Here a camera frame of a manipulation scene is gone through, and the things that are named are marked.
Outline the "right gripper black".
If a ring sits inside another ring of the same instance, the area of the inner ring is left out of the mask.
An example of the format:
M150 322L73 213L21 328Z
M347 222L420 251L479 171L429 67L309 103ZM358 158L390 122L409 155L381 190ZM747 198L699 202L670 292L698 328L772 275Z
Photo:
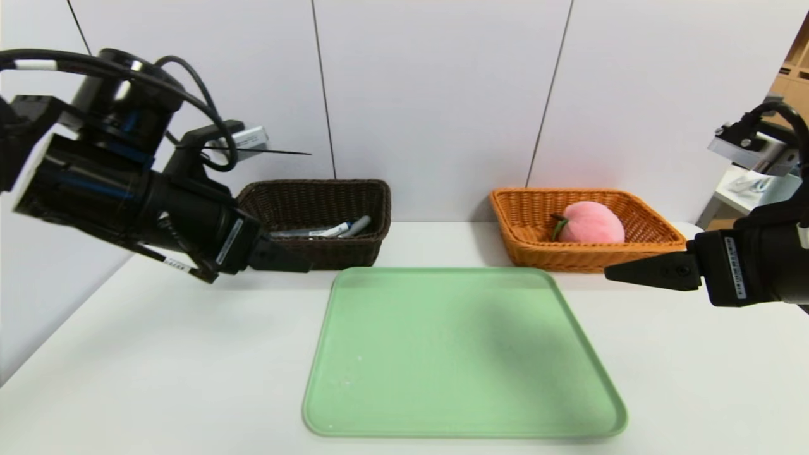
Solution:
M604 276L644 287L696 291L702 274L715 307L808 305L807 218L742 218L732 229L697 235L693 253L671 252L610 265Z

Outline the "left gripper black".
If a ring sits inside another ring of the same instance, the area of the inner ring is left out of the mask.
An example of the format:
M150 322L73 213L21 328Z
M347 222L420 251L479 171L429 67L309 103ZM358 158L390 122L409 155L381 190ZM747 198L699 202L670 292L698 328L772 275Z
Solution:
M308 273L313 264L261 233L225 185L205 175L150 179L150 245L182 252L217 274L259 271Z

